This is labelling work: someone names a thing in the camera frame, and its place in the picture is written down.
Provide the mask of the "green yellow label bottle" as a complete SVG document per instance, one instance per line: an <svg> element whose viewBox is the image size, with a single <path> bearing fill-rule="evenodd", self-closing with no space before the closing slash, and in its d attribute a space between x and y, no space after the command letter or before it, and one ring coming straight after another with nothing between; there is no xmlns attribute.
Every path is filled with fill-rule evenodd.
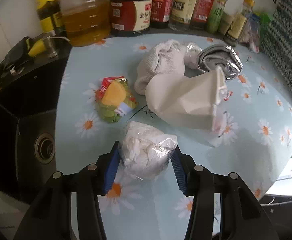
<svg viewBox="0 0 292 240"><path fill-rule="evenodd" d="M64 24L59 0L37 0L37 14L44 33L61 36Z"/></svg>

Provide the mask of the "tissue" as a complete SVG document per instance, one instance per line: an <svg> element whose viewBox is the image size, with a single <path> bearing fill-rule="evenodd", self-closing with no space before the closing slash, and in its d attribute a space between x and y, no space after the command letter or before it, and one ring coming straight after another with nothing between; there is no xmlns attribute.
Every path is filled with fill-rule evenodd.
<svg viewBox="0 0 292 240"><path fill-rule="evenodd" d="M124 172L137 180L152 180L168 166L177 136L142 122L130 121L120 142Z"/></svg>

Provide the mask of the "steel soap dispenser pump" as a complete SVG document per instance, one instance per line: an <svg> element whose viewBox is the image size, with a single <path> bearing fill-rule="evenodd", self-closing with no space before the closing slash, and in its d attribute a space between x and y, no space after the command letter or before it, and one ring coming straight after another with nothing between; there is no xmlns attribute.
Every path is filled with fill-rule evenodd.
<svg viewBox="0 0 292 240"><path fill-rule="evenodd" d="M52 59L56 56L58 56L58 51L55 48L55 40L65 40L68 43L70 42L70 39L68 39L67 37L63 37L63 36L45 36L42 38L43 40L43 44L46 48L47 51L47 57L49 59Z"/></svg>

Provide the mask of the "red label sauce bottle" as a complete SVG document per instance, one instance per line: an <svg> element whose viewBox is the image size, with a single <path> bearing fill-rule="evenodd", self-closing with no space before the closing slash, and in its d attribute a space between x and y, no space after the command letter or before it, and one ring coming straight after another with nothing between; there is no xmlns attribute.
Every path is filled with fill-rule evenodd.
<svg viewBox="0 0 292 240"><path fill-rule="evenodd" d="M164 29L168 27L173 0L152 0L150 26Z"/></svg>

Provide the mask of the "white knitted cloth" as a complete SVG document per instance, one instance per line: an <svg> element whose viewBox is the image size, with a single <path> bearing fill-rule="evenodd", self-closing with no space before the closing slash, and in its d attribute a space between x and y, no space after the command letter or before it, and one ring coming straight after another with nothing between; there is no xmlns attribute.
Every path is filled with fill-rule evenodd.
<svg viewBox="0 0 292 240"><path fill-rule="evenodd" d="M137 67L134 90L144 95L148 83L158 74L184 75L187 67L196 69L202 52L194 42L168 40L152 47Z"/></svg>

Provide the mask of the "cream label vinegar bottle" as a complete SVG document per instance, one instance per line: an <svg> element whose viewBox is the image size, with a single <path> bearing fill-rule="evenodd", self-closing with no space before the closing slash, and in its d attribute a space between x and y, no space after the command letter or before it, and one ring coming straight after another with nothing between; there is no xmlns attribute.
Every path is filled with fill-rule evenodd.
<svg viewBox="0 0 292 240"><path fill-rule="evenodd" d="M196 0L173 0L169 28L175 31L186 31L194 12Z"/></svg>

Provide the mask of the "black yellow object by sink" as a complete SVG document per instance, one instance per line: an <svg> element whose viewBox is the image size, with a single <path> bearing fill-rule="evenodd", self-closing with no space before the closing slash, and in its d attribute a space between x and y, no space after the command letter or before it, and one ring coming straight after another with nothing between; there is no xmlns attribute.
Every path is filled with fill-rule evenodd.
<svg viewBox="0 0 292 240"><path fill-rule="evenodd" d="M46 51L42 39L34 41L28 36L19 41L0 62L0 77L6 74L19 74L23 71L27 62L33 61L37 55Z"/></svg>

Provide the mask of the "large cooking oil jug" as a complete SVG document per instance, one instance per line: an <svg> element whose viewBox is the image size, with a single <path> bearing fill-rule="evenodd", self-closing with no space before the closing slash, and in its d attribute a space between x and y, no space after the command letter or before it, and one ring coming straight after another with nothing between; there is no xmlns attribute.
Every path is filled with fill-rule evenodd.
<svg viewBox="0 0 292 240"><path fill-rule="evenodd" d="M110 34L109 0L60 0L60 7L72 46L91 45Z"/></svg>

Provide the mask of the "dark soy sauce jug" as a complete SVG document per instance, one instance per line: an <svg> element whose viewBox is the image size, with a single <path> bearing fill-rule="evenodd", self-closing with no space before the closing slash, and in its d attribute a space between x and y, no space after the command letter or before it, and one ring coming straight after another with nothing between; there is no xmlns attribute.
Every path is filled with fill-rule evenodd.
<svg viewBox="0 0 292 240"><path fill-rule="evenodd" d="M112 35L139 36L150 29L152 0L109 0L109 2Z"/></svg>

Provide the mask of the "white paper bag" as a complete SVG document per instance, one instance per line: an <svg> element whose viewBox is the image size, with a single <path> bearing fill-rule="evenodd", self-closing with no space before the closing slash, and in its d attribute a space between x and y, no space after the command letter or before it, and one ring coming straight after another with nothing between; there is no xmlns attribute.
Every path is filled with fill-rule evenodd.
<svg viewBox="0 0 292 240"><path fill-rule="evenodd" d="M228 92L220 67L194 77L158 74L145 90L148 108L172 126L212 131L213 108Z"/></svg>

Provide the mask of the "black kitchen sink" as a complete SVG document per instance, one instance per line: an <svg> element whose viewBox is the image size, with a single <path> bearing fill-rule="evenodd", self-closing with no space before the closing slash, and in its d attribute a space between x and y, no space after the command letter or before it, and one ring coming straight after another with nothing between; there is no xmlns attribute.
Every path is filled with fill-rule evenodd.
<svg viewBox="0 0 292 240"><path fill-rule="evenodd" d="M0 191L31 204L56 171L56 108L67 59L0 89Z"/></svg>

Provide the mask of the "clear bottle red label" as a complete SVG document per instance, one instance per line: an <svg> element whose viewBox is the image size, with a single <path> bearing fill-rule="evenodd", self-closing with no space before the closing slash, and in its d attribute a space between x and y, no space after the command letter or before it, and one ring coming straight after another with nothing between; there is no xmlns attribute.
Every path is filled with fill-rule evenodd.
<svg viewBox="0 0 292 240"><path fill-rule="evenodd" d="M196 0L192 19L190 22L191 29L203 29L207 23L214 0Z"/></svg>

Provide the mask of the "green yellow snack wrapper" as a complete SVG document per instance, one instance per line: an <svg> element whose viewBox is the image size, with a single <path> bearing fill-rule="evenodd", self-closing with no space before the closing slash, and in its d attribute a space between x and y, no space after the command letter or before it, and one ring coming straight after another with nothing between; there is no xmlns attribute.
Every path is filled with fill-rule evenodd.
<svg viewBox="0 0 292 240"><path fill-rule="evenodd" d="M124 76L104 77L101 87L95 92L95 99L97 113L110 124L118 122L138 106Z"/></svg>

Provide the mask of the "silver foil wrapper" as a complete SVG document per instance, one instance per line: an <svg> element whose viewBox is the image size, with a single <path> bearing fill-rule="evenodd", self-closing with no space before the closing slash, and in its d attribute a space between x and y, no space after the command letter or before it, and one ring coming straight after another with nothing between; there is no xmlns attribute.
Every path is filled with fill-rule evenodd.
<svg viewBox="0 0 292 240"><path fill-rule="evenodd" d="M203 73L220 67L226 80L235 79L243 71L243 64L235 50L223 44L205 48L198 55L198 67Z"/></svg>

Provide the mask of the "sesame oil bottle gold cap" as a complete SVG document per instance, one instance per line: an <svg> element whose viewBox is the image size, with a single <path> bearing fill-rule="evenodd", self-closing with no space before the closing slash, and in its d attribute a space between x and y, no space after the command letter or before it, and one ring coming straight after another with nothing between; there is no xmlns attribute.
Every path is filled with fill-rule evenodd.
<svg viewBox="0 0 292 240"><path fill-rule="evenodd" d="M253 12L254 4L254 0L243 0L241 9L235 14L232 23L223 38L223 40L230 46L236 46L243 28Z"/></svg>

